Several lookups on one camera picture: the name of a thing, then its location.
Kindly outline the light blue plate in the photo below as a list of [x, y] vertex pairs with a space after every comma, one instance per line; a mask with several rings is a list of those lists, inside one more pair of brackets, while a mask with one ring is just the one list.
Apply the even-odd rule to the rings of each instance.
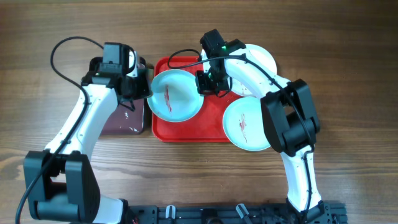
[[233, 101], [223, 114], [223, 130], [227, 138], [246, 151], [262, 151], [269, 144], [262, 122], [260, 100], [244, 97]]
[[193, 118], [204, 97], [197, 92], [195, 76], [185, 70], [171, 69], [156, 75], [151, 83], [152, 96], [147, 103], [160, 119], [179, 123]]

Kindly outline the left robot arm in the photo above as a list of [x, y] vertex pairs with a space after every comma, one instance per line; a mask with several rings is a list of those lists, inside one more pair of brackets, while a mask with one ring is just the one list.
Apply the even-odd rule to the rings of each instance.
[[107, 42], [103, 56], [91, 59], [79, 83], [78, 101], [59, 133], [43, 151], [24, 158], [24, 205], [36, 220], [69, 223], [137, 223], [125, 199], [101, 194], [90, 159], [95, 144], [118, 106], [135, 110], [134, 101], [151, 96], [146, 61], [126, 44]]

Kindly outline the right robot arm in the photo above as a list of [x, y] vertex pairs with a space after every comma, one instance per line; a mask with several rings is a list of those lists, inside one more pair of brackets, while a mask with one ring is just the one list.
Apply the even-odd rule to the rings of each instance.
[[308, 85], [279, 77], [250, 53], [248, 45], [238, 39], [227, 42], [216, 29], [205, 33], [200, 45], [199, 94], [229, 93], [237, 80], [260, 101], [265, 136], [284, 163], [289, 205], [300, 223], [314, 221], [321, 215], [322, 201], [313, 167], [320, 123]]

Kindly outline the black water tray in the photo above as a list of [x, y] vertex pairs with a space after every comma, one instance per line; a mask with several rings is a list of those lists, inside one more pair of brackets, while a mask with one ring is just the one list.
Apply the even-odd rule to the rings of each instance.
[[131, 110], [131, 102], [124, 100], [121, 94], [121, 84], [126, 78], [121, 72], [100, 72], [101, 57], [95, 57], [90, 61], [90, 71], [94, 70], [100, 75], [109, 78], [109, 82], [100, 81], [116, 92], [117, 107], [109, 116], [101, 131], [101, 135], [138, 135], [144, 130], [145, 99], [141, 98], [132, 102], [134, 111]]

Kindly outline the red plastic tray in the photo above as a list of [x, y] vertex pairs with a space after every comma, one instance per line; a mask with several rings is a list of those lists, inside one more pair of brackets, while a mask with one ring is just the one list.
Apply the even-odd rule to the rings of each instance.
[[171, 123], [152, 115], [152, 132], [163, 142], [228, 142], [223, 130], [225, 109], [240, 96], [230, 92], [222, 98], [206, 96], [200, 111], [191, 119]]

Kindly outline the white plate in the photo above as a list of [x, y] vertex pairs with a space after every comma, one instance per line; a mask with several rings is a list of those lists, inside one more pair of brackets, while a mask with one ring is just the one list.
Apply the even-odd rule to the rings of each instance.
[[[257, 58], [270, 71], [272, 71], [273, 73], [277, 73], [276, 61], [266, 49], [254, 44], [246, 44], [246, 48], [255, 58]], [[232, 79], [231, 91], [243, 97], [253, 96], [253, 94], [241, 82], [239, 82], [236, 79]]]

